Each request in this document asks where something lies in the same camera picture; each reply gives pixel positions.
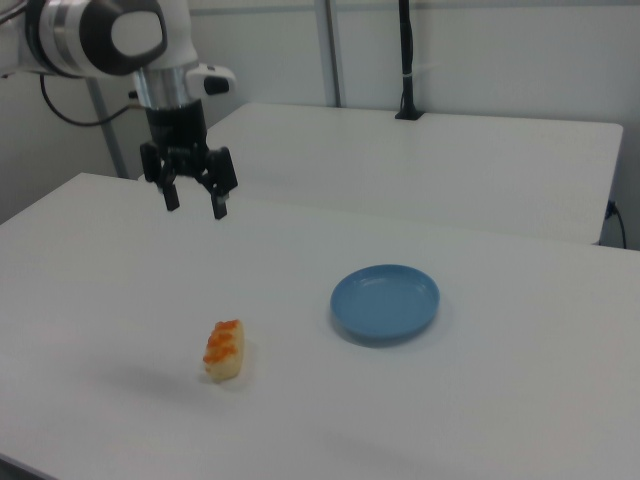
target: tabletop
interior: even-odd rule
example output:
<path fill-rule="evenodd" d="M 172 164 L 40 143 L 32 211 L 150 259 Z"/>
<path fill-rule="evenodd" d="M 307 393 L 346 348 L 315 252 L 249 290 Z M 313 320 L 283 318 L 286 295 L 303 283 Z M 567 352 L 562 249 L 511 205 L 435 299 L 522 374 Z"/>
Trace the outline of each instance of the tabletop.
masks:
<path fill-rule="evenodd" d="M 621 137 L 604 123 L 247 104 L 208 142 L 230 148 L 255 199 L 593 244 Z"/>
<path fill-rule="evenodd" d="M 640 471 L 640 256 L 81 175 L 0 226 L 0 455 L 65 480 L 618 480 Z M 436 319 L 386 348 L 334 286 L 398 263 Z M 240 376 L 201 358 L 245 323 Z"/>

